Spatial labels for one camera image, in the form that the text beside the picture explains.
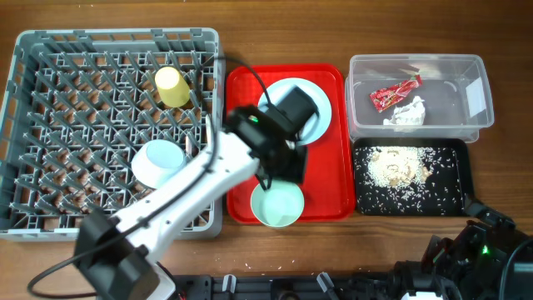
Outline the yellow plastic cup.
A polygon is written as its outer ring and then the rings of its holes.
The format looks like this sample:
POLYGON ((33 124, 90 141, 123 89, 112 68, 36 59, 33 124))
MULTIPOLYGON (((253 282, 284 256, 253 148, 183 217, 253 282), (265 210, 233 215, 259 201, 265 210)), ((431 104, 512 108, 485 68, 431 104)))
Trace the yellow plastic cup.
POLYGON ((190 100, 190 88, 182 74, 174 67, 162 67, 155 75, 157 91, 163 103, 179 108, 190 100))

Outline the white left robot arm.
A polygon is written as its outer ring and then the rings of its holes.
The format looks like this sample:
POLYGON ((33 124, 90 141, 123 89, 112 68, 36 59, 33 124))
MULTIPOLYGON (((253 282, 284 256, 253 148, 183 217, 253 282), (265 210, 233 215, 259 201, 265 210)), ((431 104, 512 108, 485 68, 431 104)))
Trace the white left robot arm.
POLYGON ((265 190, 274 180, 302 183, 307 148, 298 134, 318 114, 298 87, 276 104, 235 107, 212 145, 156 191, 111 216, 95 210, 85 217, 75 267, 103 299, 169 298, 176 285, 157 263, 176 235, 251 177, 265 190))

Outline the light blue bowl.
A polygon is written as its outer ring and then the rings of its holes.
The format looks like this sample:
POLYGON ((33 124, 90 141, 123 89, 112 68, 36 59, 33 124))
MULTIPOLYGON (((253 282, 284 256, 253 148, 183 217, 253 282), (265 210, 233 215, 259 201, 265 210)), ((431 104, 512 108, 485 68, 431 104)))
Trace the light blue bowl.
POLYGON ((174 142, 156 139, 145 143, 133 156, 132 173, 149 188, 158 189, 187 164, 186 155, 174 142))

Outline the red candy wrapper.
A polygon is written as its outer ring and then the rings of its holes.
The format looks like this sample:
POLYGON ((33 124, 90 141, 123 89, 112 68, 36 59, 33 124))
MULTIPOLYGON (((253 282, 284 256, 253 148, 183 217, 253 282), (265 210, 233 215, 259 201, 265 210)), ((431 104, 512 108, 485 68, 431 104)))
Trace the red candy wrapper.
POLYGON ((408 94, 422 85, 419 75, 415 75, 408 80, 395 84, 391 87, 385 87, 372 92, 369 97, 375 109, 382 113, 393 105, 401 102, 408 94))

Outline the light blue plate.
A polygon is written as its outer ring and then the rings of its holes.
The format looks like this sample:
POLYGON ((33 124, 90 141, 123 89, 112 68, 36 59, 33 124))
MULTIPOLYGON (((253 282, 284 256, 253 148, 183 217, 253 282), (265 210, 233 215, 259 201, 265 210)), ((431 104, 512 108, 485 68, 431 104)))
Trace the light blue plate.
POLYGON ((282 79, 267 88, 257 104, 264 113, 281 113, 282 124, 296 135, 296 144, 318 140, 329 128, 332 110, 326 93, 315 83, 296 77, 282 79))

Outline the white napkin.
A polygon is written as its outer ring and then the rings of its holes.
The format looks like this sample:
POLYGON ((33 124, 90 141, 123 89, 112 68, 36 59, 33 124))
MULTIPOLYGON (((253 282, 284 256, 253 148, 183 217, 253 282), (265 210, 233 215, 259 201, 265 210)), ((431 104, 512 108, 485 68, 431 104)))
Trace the white napkin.
POLYGON ((425 100, 420 96, 415 96, 411 103, 396 107, 391 118, 384 119, 386 126, 420 126, 426 117, 425 100))

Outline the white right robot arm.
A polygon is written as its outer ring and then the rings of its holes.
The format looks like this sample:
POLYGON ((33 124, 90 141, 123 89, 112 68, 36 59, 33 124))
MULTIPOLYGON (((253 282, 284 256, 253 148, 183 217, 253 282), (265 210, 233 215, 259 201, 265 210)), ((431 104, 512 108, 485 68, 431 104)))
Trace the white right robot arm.
POLYGON ((387 280, 393 299, 531 299, 532 236, 472 194, 457 237, 433 236, 419 262, 397 262, 387 280))

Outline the grey dishwasher rack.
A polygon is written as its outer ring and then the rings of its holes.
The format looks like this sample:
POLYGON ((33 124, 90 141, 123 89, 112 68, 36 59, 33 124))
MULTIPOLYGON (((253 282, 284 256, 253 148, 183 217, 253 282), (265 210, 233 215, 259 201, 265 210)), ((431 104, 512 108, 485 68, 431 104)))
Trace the grey dishwasher rack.
POLYGON ((143 199, 150 188, 131 161, 151 140, 193 159, 207 145, 205 116, 220 125, 221 55, 206 27, 22 32, 1 107, 2 239, 72 241, 89 213, 143 199), (161 100, 164 67, 186 80, 186 105, 161 100))

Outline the white plastic spoon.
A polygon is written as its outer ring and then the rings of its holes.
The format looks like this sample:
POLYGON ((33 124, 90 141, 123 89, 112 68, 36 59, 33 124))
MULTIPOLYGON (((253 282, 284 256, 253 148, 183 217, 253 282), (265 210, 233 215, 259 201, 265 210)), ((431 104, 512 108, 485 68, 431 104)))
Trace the white plastic spoon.
POLYGON ((205 116, 205 123, 206 123, 206 143, 207 143, 207 146, 210 147, 212 145, 212 120, 211 120, 210 114, 207 114, 205 116))

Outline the red plastic tray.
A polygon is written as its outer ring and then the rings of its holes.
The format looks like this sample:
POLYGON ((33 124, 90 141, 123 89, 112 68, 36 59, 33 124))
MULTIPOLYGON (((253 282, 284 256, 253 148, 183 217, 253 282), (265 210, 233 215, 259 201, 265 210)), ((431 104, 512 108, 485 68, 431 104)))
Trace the red plastic tray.
MULTIPOLYGON (((286 78, 302 78, 315 83, 328 97, 332 119, 326 132, 308 146, 305 181, 300 186, 305 206, 297 222, 334 222, 355 210, 356 195, 351 162, 351 142, 347 126, 344 78, 331 64, 288 64, 253 67, 267 87, 286 78)), ((244 67, 226 79, 226 109, 257 105, 263 91, 244 67)), ((237 222, 260 224, 252 213, 250 198, 258 181, 252 177, 227 193, 227 210, 237 222)))

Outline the clear plastic bin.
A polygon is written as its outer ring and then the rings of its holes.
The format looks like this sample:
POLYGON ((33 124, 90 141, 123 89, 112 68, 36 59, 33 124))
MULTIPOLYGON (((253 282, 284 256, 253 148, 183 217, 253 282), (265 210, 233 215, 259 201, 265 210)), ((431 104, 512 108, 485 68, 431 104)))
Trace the clear plastic bin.
POLYGON ((350 60, 345 83, 351 140, 358 138, 459 138, 473 143, 495 121, 486 68, 475 54, 360 54, 350 60), (370 94, 418 75, 422 85, 397 104, 418 96, 425 108, 420 126, 385 125, 394 108, 378 112, 370 94))

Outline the green bowl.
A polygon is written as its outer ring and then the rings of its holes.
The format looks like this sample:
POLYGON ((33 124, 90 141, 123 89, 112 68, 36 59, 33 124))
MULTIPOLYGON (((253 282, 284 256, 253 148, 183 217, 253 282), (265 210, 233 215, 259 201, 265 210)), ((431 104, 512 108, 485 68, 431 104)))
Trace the green bowl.
POLYGON ((257 184, 250 197, 254 217, 269 228, 285 228, 296 222, 305 207, 305 198, 298 185, 274 180, 269 189, 257 184))

